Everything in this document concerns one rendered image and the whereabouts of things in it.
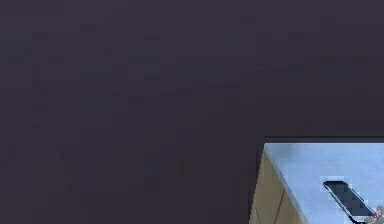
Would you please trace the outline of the tan cupboard with blue top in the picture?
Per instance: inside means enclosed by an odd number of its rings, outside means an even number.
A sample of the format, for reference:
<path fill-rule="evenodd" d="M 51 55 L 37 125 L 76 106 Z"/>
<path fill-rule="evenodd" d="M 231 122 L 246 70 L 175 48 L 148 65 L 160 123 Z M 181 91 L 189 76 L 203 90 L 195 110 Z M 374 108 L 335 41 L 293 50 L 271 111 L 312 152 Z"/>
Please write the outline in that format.
<path fill-rule="evenodd" d="M 384 143 L 267 143 L 249 224 L 354 224 L 324 187 L 330 180 L 384 207 Z"/>

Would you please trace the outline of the black flat phone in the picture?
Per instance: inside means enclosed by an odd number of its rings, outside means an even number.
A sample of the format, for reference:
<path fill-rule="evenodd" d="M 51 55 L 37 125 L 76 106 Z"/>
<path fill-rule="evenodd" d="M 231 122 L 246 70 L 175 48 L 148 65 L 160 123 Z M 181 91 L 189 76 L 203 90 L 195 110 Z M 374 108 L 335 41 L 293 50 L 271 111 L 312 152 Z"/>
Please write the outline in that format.
<path fill-rule="evenodd" d="M 375 212 L 357 194 L 348 183 L 344 181 L 325 181 L 323 186 L 340 206 L 353 224 L 366 224 L 365 220 L 375 215 Z"/>

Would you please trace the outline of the small purple grey object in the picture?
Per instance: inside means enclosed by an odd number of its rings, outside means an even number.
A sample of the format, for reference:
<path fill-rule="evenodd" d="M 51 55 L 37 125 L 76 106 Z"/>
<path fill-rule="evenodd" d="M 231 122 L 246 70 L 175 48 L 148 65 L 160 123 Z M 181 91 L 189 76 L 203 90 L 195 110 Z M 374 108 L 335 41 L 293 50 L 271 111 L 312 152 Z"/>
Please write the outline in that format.
<path fill-rule="evenodd" d="M 373 224 L 384 224 L 384 206 L 376 208 Z"/>

